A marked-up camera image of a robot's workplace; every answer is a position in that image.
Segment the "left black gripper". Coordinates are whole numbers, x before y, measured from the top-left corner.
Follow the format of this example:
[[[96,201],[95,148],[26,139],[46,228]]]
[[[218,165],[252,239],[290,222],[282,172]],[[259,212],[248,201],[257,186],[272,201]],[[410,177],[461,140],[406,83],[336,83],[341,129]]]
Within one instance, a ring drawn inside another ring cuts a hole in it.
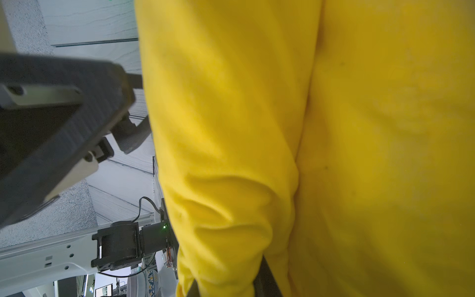
[[[80,179],[113,135],[135,151],[151,133],[129,119],[142,76],[110,61],[1,53],[1,226],[18,223]]]

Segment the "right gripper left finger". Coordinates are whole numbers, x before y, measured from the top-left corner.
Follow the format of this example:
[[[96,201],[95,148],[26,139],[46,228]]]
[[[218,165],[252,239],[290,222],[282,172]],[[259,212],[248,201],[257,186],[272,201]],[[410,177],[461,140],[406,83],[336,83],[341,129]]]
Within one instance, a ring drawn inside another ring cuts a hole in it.
[[[196,280],[193,281],[189,291],[188,291],[188,294],[187,294],[187,297],[200,297],[200,292],[199,292],[199,286],[196,282]]]

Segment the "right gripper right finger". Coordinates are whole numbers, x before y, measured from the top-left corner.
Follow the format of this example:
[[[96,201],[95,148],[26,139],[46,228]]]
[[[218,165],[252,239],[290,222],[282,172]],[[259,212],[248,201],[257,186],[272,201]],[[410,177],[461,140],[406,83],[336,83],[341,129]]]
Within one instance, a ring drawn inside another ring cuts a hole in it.
[[[259,272],[253,282],[255,297],[283,297],[272,271],[263,257]]]

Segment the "yellow shorts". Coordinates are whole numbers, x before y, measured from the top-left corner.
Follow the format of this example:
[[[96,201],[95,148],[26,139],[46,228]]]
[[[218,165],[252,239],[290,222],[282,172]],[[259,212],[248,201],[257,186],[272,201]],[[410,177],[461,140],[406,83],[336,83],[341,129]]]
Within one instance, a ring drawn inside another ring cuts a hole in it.
[[[475,294],[473,1],[136,1],[176,295]]]

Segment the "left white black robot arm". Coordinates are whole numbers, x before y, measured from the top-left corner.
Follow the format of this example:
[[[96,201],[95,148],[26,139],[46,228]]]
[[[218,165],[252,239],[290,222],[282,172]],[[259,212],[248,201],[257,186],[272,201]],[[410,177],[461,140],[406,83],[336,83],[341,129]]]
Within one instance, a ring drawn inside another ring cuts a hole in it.
[[[95,173],[114,150],[129,154],[150,136],[131,121],[139,74],[109,61],[1,53],[1,226],[26,221]],[[159,222],[116,222],[83,235],[1,253],[1,295],[64,278],[136,267],[155,252],[175,267],[178,242],[166,207]]]

